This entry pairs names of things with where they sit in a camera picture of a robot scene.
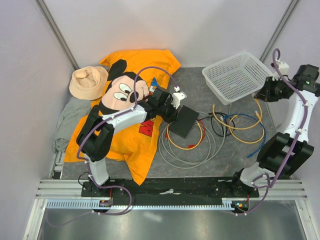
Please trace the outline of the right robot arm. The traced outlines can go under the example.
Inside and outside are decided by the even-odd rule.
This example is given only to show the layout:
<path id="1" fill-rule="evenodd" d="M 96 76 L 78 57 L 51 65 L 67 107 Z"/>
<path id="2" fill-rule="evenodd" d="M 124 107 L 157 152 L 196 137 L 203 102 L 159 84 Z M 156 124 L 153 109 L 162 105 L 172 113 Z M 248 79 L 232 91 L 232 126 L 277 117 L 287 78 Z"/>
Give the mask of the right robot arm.
<path id="1" fill-rule="evenodd" d="M 242 196 L 247 186 L 258 188 L 258 182 L 263 179 L 272 179 L 267 183 L 271 188 L 279 177 L 291 176 L 313 154 L 308 128 L 313 108 L 320 98 L 319 74 L 318 67 L 303 64 L 292 80 L 266 79 L 256 97 L 265 102 L 287 99 L 288 112 L 279 132 L 259 151 L 256 163 L 233 175 L 229 184 L 233 196 Z"/>

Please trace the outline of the black network switch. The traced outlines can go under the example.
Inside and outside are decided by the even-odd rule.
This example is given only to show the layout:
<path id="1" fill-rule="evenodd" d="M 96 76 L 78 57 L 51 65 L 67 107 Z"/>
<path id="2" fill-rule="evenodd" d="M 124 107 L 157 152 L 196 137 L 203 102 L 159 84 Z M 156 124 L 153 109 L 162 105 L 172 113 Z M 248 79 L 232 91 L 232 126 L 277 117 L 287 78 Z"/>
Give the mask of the black network switch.
<path id="1" fill-rule="evenodd" d="M 169 130 L 186 139 L 199 115 L 197 111 L 184 105 L 178 112 L 177 121 L 170 124 Z"/>

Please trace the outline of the white plastic basket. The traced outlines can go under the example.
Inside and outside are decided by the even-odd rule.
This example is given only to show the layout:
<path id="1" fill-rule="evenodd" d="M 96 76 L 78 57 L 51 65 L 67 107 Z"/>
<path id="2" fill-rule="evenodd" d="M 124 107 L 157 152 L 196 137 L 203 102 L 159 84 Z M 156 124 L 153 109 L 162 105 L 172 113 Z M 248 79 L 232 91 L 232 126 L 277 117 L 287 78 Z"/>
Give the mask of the white plastic basket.
<path id="1" fill-rule="evenodd" d="M 241 52 L 202 70 L 206 85 L 227 106 L 256 91 L 273 73 L 257 57 Z"/>

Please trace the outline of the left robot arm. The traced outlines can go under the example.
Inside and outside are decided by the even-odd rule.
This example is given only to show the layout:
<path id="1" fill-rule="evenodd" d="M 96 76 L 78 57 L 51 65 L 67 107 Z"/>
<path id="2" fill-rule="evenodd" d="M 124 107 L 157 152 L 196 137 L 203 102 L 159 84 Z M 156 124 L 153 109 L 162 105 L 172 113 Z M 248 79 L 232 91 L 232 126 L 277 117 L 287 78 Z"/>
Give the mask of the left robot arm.
<path id="1" fill-rule="evenodd" d="M 105 158 L 110 151 L 113 136 L 156 116 L 160 116 L 167 123 L 176 121 L 181 101 L 187 96 L 179 87 L 174 88 L 174 93 L 157 87 L 151 95 L 142 100 L 138 100 L 136 91 L 133 92 L 133 97 L 133 106 L 116 113 L 100 116 L 99 109 L 92 108 L 77 136 L 79 149 L 76 156 L 88 164 L 89 177 L 93 182 L 92 191 L 99 197 L 106 196 L 110 191 L 107 182 L 110 176 Z"/>

